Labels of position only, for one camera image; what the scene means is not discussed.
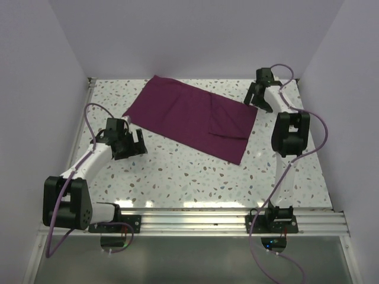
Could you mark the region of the purple cloth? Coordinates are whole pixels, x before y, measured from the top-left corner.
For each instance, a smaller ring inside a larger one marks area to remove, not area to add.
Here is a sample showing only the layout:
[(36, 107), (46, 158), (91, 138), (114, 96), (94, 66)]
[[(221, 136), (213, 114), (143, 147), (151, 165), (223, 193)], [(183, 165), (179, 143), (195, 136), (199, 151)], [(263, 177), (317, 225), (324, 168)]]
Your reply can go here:
[(154, 76), (125, 115), (155, 134), (239, 165), (257, 113), (254, 106)]

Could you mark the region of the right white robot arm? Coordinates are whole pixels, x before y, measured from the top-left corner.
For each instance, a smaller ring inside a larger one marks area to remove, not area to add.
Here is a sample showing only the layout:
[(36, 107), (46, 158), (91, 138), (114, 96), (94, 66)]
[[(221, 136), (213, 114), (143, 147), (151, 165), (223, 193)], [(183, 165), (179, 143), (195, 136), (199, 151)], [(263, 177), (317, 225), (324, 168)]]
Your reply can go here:
[(279, 82), (253, 82), (244, 99), (246, 105), (277, 115), (271, 136), (276, 157), (275, 192), (268, 199), (263, 213), (249, 213), (245, 218), (255, 234), (298, 232), (293, 208), (296, 158), (308, 145), (310, 115), (298, 112), (280, 88)]

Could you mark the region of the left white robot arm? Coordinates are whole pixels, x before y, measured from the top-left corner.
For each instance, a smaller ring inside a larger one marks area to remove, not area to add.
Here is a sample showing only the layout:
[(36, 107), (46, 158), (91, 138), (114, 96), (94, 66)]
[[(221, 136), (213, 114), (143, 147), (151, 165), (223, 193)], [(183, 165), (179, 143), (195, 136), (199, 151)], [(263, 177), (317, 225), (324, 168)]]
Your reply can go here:
[(142, 129), (137, 129), (136, 135), (134, 140), (127, 130), (101, 130), (71, 168), (59, 176), (48, 177), (44, 182), (43, 224), (76, 230), (102, 224), (109, 232), (119, 231), (123, 225), (120, 207), (95, 202), (89, 186), (110, 161), (147, 153)]

